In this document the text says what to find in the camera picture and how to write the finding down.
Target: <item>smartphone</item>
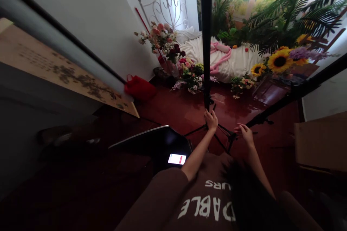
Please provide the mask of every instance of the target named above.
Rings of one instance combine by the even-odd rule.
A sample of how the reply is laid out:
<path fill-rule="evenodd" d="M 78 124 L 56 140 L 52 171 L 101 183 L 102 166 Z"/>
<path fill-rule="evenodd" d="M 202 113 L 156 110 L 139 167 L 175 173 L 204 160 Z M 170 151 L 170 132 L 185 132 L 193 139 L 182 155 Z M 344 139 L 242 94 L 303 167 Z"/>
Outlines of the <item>smartphone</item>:
<path fill-rule="evenodd" d="M 180 155 L 180 154 L 170 154 L 168 163 L 172 164 L 180 164 L 183 165 L 185 163 L 186 155 Z"/>

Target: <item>red gift bag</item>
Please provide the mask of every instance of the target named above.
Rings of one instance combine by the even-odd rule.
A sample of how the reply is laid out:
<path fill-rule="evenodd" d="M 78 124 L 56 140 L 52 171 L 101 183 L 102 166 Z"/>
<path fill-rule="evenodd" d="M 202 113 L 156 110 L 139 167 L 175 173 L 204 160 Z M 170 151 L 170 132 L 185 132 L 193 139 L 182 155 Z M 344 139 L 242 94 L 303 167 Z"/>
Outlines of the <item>red gift bag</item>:
<path fill-rule="evenodd" d="M 138 76 L 133 77 L 131 75 L 127 75 L 127 83 L 124 86 L 124 91 L 132 95 L 135 99 L 142 101 L 148 101 L 157 93 L 156 88 L 151 83 L 143 78 Z"/>

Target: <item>white letters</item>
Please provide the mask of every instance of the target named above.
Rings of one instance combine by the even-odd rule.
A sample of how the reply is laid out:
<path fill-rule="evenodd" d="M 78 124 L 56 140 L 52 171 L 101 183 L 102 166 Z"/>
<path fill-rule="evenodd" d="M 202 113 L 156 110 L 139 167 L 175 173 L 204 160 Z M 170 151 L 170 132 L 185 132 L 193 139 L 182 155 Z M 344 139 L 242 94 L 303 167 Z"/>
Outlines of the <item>white letters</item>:
<path fill-rule="evenodd" d="M 212 187 L 213 186 L 213 181 L 207 180 L 205 187 Z"/>
<path fill-rule="evenodd" d="M 220 199 L 213 198 L 213 211 L 214 211 L 214 219 L 218 221 L 219 219 L 219 210 L 220 210 Z"/>
<path fill-rule="evenodd" d="M 211 199 L 210 196 L 208 195 L 207 197 L 204 197 L 202 201 L 200 202 L 201 208 L 199 211 L 199 215 L 203 217 L 209 217 L 210 215 L 210 208 L 211 208 Z"/>
<path fill-rule="evenodd" d="M 198 213 L 199 213 L 199 207 L 200 207 L 200 201 L 201 201 L 201 197 L 193 197 L 192 198 L 192 201 L 193 200 L 196 200 L 196 210 L 195 210 L 195 213 L 194 213 L 194 216 L 197 216 Z"/>
<path fill-rule="evenodd" d="M 184 216 L 185 214 L 187 214 L 187 210 L 188 210 L 188 207 L 189 207 L 189 202 L 190 200 L 186 200 L 183 204 L 183 207 L 181 208 L 181 213 L 178 215 L 178 218 L 179 219 L 180 217 Z"/>
<path fill-rule="evenodd" d="M 228 216 L 227 214 L 227 210 L 228 210 L 228 207 L 230 206 L 231 208 L 231 213 L 232 213 L 232 216 Z M 223 216 L 224 218 L 227 220 L 227 221 L 236 221 L 235 219 L 235 214 L 234 214 L 234 209 L 232 208 L 232 204 L 231 202 L 228 202 L 227 205 L 225 205 L 225 207 L 223 208 Z"/>
<path fill-rule="evenodd" d="M 222 183 L 222 188 L 223 188 L 223 189 L 225 189 L 225 185 L 228 185 L 228 186 L 229 186 L 229 190 L 231 190 L 230 184 L 229 184 L 229 183 L 226 183 L 226 182 L 223 182 L 223 183 Z"/>
<path fill-rule="evenodd" d="M 215 189 L 221 189 L 220 183 L 219 183 L 219 182 L 214 183 L 213 188 L 215 188 Z"/>

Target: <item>pillow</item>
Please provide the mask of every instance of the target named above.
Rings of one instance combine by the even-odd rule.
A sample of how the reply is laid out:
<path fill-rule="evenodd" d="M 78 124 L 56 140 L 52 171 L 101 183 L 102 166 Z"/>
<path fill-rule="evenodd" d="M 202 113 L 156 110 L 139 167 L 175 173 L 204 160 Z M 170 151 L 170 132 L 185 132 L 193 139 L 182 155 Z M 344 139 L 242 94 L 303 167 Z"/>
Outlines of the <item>pillow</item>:
<path fill-rule="evenodd" d="M 179 44 L 184 44 L 187 40 L 192 40 L 200 37 L 202 32 L 197 31 L 194 27 L 190 27 L 188 29 L 177 31 L 176 41 Z"/>

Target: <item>dark hair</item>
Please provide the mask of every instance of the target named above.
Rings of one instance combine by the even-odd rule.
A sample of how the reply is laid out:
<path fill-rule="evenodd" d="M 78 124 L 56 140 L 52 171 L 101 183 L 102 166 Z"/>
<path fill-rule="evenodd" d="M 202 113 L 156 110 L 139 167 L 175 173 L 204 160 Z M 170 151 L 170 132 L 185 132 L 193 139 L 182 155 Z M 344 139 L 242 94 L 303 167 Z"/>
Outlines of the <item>dark hair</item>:
<path fill-rule="evenodd" d="M 224 168 L 240 231 L 299 230 L 246 163 L 241 166 L 234 161 Z"/>

